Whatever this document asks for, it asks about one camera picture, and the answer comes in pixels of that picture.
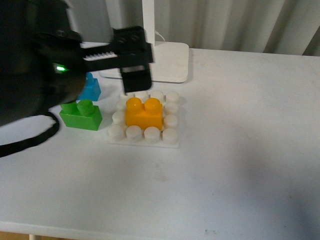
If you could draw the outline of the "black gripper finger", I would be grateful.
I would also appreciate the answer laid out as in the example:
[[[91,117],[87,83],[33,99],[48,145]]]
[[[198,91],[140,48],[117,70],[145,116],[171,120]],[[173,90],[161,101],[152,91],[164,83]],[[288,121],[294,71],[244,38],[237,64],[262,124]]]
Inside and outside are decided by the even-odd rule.
[[[147,91],[153,85],[152,45],[141,26],[114,28],[109,44],[83,48],[82,55],[87,72],[118,69],[125,93]]]

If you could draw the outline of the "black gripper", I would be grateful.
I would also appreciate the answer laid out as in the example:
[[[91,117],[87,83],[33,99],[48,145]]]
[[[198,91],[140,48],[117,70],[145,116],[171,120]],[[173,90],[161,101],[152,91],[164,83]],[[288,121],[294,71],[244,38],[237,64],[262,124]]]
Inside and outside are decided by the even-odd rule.
[[[63,0],[0,3],[0,123],[77,99],[86,83],[81,37]]]

